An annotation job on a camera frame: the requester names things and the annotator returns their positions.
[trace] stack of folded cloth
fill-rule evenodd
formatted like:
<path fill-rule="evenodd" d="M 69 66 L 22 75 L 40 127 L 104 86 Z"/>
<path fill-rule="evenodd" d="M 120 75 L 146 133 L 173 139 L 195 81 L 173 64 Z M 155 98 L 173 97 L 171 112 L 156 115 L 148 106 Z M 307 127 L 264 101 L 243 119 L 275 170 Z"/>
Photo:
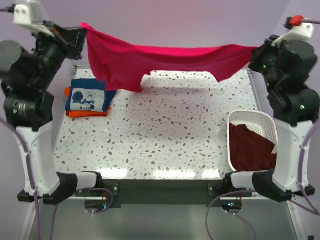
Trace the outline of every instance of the stack of folded cloth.
<path fill-rule="evenodd" d="M 106 81 L 97 79 L 73 79 L 71 87 L 64 94 L 68 97 L 65 105 L 70 118 L 106 117 L 117 91 L 106 91 Z"/>

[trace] white laundry basket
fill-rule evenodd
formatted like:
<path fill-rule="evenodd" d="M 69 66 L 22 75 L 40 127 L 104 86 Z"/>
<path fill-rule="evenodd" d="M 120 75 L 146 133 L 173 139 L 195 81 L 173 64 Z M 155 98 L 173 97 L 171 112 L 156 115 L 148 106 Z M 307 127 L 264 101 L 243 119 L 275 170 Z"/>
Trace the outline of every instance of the white laundry basket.
<path fill-rule="evenodd" d="M 235 126 L 245 124 L 249 130 L 273 142 L 275 147 L 272 153 L 277 152 L 278 134 L 276 123 L 271 116 L 261 111 L 234 110 L 227 119 L 228 162 L 234 172 L 237 170 L 232 166 L 230 157 L 230 124 Z"/>

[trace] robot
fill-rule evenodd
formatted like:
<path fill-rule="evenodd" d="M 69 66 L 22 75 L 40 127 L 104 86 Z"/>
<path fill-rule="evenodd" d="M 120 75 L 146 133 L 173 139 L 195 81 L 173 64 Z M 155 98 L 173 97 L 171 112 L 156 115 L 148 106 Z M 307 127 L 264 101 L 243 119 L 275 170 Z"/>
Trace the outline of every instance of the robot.
<path fill-rule="evenodd" d="M 0 43 L 0 79 L 6 96 L 6 119 L 30 149 L 28 160 L 20 144 L 25 187 L 18 194 L 18 200 L 33 202 L 36 191 L 44 204 L 57 205 L 76 191 L 104 188 L 98 172 L 56 172 L 51 143 L 54 96 L 48 92 L 48 87 L 65 59 L 82 58 L 86 30 L 44 21 L 41 5 L 33 0 L 10 6 L 7 12 L 14 14 L 16 25 L 36 38 L 33 53 L 13 40 Z M 318 120 L 320 108 L 318 93 L 305 84 L 318 60 L 314 48 L 307 43 L 314 27 L 310 23 L 293 26 L 291 20 L 287 20 L 289 31 L 286 34 L 272 35 L 253 51 L 249 65 L 251 70 L 263 75 L 274 110 L 278 131 L 276 168 L 228 173 L 223 180 L 226 192 L 252 189 L 277 202 L 291 200 L 293 194 L 302 196 L 302 188 L 307 195 L 315 193 L 308 181 L 308 148 L 303 165 L 299 166 L 300 146 L 307 131 Z M 31 172 L 36 189 L 31 186 Z"/>

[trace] terrazzo table top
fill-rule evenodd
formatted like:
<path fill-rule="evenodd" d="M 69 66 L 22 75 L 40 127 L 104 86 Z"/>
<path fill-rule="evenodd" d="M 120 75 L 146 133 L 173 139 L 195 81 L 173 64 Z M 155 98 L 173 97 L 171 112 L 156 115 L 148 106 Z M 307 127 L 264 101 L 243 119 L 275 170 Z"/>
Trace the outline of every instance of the terrazzo table top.
<path fill-rule="evenodd" d="M 90 69 L 75 76 L 95 78 Z M 227 118 L 256 110 L 247 70 L 217 83 L 208 72 L 154 71 L 143 92 L 119 90 L 107 117 L 64 117 L 56 170 L 104 179 L 221 179 L 228 164 Z"/>

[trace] red cloth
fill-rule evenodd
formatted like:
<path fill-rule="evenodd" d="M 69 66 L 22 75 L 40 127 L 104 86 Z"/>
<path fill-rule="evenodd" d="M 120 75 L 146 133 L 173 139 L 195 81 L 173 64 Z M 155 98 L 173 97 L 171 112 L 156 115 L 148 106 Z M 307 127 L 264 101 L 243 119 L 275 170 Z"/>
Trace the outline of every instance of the red cloth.
<path fill-rule="evenodd" d="M 88 30 L 87 45 L 91 70 L 106 80 L 106 89 L 141 92 L 141 80 L 154 70 L 210 72 L 218 82 L 229 79 L 250 60 L 256 47 L 224 45 L 178 48 L 133 45 L 99 32 L 82 22 Z"/>
<path fill-rule="evenodd" d="M 245 124 L 229 126 L 230 160 L 237 171 L 262 171 L 276 167 L 275 144 L 249 130 Z"/>

